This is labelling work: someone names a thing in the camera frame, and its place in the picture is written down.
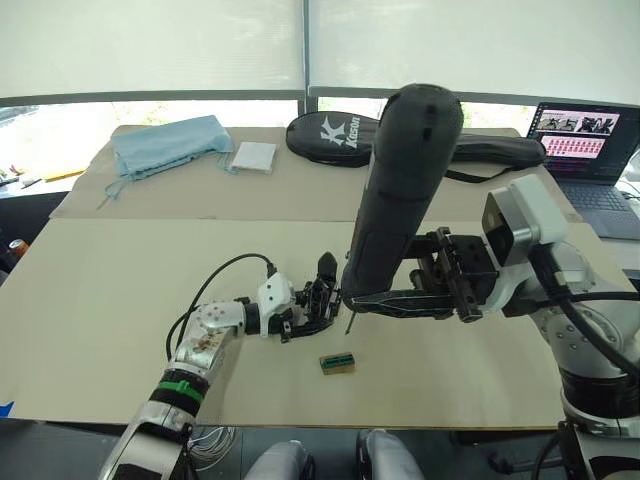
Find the laptop screen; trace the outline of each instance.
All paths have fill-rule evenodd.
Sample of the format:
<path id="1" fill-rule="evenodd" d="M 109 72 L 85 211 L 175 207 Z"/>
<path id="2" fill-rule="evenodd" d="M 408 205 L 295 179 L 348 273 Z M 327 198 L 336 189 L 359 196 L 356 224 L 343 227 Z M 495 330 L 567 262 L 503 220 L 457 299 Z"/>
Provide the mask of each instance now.
<path id="1" fill-rule="evenodd" d="M 640 144 L 640 108 L 541 103 L 527 136 L 555 178 L 614 185 Z"/>

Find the beige board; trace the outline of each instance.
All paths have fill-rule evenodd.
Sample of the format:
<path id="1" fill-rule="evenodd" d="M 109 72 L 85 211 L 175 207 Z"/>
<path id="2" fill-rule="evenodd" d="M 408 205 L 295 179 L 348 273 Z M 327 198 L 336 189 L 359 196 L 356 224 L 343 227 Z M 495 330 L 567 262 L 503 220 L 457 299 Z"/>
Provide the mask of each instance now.
<path id="1" fill-rule="evenodd" d="M 478 223 L 448 225 L 477 233 Z M 427 223 L 422 231 L 440 226 Z M 54 219 L 0 288 L 0 404 L 12 416 L 127 422 L 166 365 L 165 335 L 202 281 L 227 259 L 268 255 L 301 288 L 331 251 L 344 265 L 351 223 Z M 593 231 L 569 240 L 610 281 L 630 288 Z M 408 286 L 407 261 L 396 287 Z M 203 301 L 255 298 L 258 260 L 216 279 Z M 228 385 L 218 382 L 203 424 L 551 428 L 561 418 L 560 380 L 528 318 L 489 315 L 393 319 L 349 312 L 311 338 L 235 342 Z M 322 374 L 321 356 L 353 352 L 349 375 Z"/>
<path id="2" fill-rule="evenodd" d="M 114 134 L 140 126 L 122 126 Z M 117 200 L 97 207 L 104 189 L 117 180 L 111 143 L 98 152 L 73 191 L 53 212 L 53 218 L 163 218 L 223 220 L 353 221 L 362 197 L 367 168 L 338 168 L 313 163 L 291 152 L 284 128 L 229 128 L 236 149 L 243 141 L 277 144 L 273 173 L 243 171 L 231 175 L 205 156 L 128 184 Z M 512 129 L 470 129 L 470 133 L 517 136 Z M 461 162 L 456 170 L 491 176 L 504 166 Z M 482 216 L 487 192 L 514 178 L 535 173 L 565 217 L 581 217 L 542 166 L 511 172 L 481 184 L 444 179 L 429 207 L 429 219 L 476 221 Z"/>

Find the wire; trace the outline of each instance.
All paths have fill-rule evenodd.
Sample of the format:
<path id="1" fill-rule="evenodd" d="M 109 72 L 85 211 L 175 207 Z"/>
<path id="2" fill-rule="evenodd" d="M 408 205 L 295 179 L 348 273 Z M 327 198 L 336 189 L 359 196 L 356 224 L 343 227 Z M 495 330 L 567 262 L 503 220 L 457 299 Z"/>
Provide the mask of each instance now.
<path id="1" fill-rule="evenodd" d="M 582 333 L 582 335 L 584 335 L 596 350 L 607 358 L 607 360 L 629 375 L 633 381 L 637 382 L 640 379 L 640 369 L 638 369 L 633 362 L 616 351 L 609 342 L 607 342 L 607 340 L 602 338 L 600 334 L 596 332 L 584 318 L 582 318 L 582 315 L 578 313 L 569 300 L 560 299 L 558 301 L 558 305 L 578 331 Z"/>
<path id="2" fill-rule="evenodd" d="M 640 190 L 638 190 L 631 182 L 627 182 L 626 180 L 618 180 L 618 181 L 626 185 L 629 185 L 631 188 L 633 188 L 636 191 L 638 195 L 640 195 Z"/>
<path id="3" fill-rule="evenodd" d="M 571 295 L 567 298 L 572 302 L 586 302 L 588 300 L 629 300 L 640 302 L 640 292 L 591 292 L 591 293 L 579 293 Z M 553 305 L 557 305 L 557 300 L 545 300 L 543 302 L 537 302 L 538 308 L 547 308 Z"/>
<path id="4" fill-rule="evenodd" d="M 216 435 L 215 439 L 209 443 L 204 440 Z M 203 472 L 217 465 L 233 448 L 236 439 L 236 429 L 234 427 L 216 427 L 207 435 L 189 440 L 189 453 L 203 467 L 196 468 L 196 471 Z"/>
<path id="5" fill-rule="evenodd" d="M 633 195 L 632 193 L 629 193 L 629 192 L 620 192 L 620 193 L 622 194 L 625 200 L 640 200 L 640 196 L 638 195 Z"/>
<path id="6" fill-rule="evenodd" d="M 198 469 L 193 465 L 193 458 L 191 457 L 191 453 L 187 450 L 187 470 L 191 474 L 192 480 L 200 480 L 200 476 L 198 475 Z"/>
<path id="7" fill-rule="evenodd" d="M 551 450 L 553 450 L 559 443 L 560 432 L 556 432 L 551 435 L 549 440 L 547 440 L 547 443 L 545 443 L 544 447 L 542 447 L 542 450 L 540 450 L 540 453 L 538 453 L 536 461 L 533 464 L 533 470 L 531 470 L 531 480 L 538 480 L 538 478 L 540 477 L 540 470 L 542 470 L 544 459 L 547 458 L 547 456 L 551 453 Z"/>
<path id="8" fill-rule="evenodd" d="M 196 296 L 193 298 L 191 305 L 189 305 L 189 308 L 187 309 L 187 311 L 183 313 L 182 316 L 179 317 L 178 320 L 176 320 L 176 322 L 171 326 L 171 329 L 169 329 L 169 333 L 167 334 L 167 338 L 165 340 L 165 350 L 167 353 L 167 360 L 171 360 L 171 356 L 172 356 L 171 340 L 173 339 L 173 334 L 175 333 L 178 326 L 180 326 L 180 333 L 178 334 L 178 341 L 176 342 L 176 345 L 180 345 L 180 343 L 182 342 L 182 339 L 184 338 L 184 332 L 187 328 L 187 321 L 189 320 L 189 316 L 196 309 L 196 304 L 198 303 L 200 296 L 205 291 L 205 289 L 209 286 L 211 281 L 229 265 L 239 260 L 242 260 L 244 258 L 260 258 L 261 260 L 264 260 L 267 264 L 267 277 L 270 277 L 277 271 L 273 262 L 269 260 L 266 256 L 261 255 L 259 253 L 244 253 L 242 255 L 238 255 L 237 257 L 232 258 L 231 260 L 223 263 L 220 267 L 218 267 L 211 275 L 209 275 L 209 278 L 207 278 L 204 281 L 204 283 L 198 290 L 198 293 L 196 293 Z"/>

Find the light blue cloth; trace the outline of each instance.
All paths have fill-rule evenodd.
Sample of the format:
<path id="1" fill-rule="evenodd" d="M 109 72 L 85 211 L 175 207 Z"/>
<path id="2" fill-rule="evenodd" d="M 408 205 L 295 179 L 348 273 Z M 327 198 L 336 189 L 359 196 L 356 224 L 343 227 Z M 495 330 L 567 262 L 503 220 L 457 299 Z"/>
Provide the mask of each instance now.
<path id="1" fill-rule="evenodd" d="M 212 152 L 232 152 L 233 141 L 213 115 L 145 128 L 111 138 L 120 180 L 105 188 L 118 198 L 126 182 L 141 180 Z"/>

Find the green tape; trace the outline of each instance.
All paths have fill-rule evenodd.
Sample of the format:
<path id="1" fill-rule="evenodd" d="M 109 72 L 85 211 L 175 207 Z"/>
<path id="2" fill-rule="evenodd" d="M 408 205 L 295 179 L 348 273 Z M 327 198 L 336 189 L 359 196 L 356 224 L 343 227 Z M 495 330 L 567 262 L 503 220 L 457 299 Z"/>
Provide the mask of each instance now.
<path id="1" fill-rule="evenodd" d="M 160 382 L 158 388 L 164 390 L 173 390 L 174 392 L 181 393 L 188 397 L 193 398 L 198 403 L 202 403 L 204 397 L 197 391 L 191 388 L 191 385 L 187 380 L 181 380 L 180 382 Z"/>

